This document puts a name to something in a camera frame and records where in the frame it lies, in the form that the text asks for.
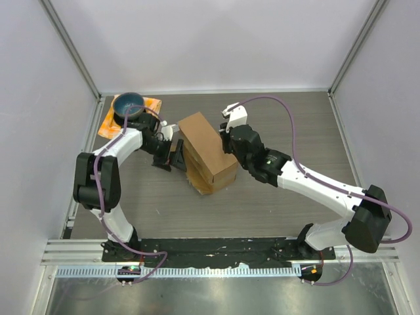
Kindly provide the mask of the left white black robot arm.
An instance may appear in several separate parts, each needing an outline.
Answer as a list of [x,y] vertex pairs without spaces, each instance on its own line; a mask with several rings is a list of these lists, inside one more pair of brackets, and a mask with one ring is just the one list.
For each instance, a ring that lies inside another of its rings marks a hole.
[[124,120],[120,131],[103,147],[77,156],[73,198],[99,220],[107,233],[102,243],[104,261],[131,262],[142,255],[137,231],[120,204],[120,166],[142,150],[153,157],[154,167],[185,171],[183,141],[173,140],[178,131],[178,125],[142,112],[134,123]]

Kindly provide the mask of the brown cardboard express box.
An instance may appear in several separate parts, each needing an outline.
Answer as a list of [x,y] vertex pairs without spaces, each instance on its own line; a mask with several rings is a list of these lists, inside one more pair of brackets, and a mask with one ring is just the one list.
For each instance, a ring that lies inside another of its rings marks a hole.
[[186,176],[201,194],[209,195],[226,188],[236,179],[238,162],[225,154],[222,140],[201,112],[179,121],[184,141]]

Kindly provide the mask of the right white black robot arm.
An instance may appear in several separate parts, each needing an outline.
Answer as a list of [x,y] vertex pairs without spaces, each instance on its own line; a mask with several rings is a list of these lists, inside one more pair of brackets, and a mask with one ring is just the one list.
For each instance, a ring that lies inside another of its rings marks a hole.
[[351,245],[375,253],[392,219],[385,207],[385,192],[375,185],[368,189],[347,186],[328,177],[309,177],[287,154],[264,146],[249,125],[220,125],[222,149],[233,154],[243,169],[257,181],[304,195],[336,212],[338,220],[304,226],[296,250],[311,259],[319,251],[337,245]]

